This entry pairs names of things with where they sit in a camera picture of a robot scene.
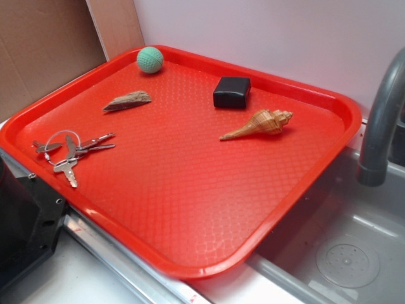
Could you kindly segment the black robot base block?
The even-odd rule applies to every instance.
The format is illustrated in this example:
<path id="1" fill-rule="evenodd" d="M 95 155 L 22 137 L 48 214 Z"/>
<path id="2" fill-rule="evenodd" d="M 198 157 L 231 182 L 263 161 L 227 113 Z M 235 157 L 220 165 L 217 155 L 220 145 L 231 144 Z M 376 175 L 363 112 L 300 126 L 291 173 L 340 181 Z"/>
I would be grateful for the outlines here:
<path id="1" fill-rule="evenodd" d="M 55 252 L 66 199 L 39 177 L 15 177 L 1 160 L 1 291 Z"/>

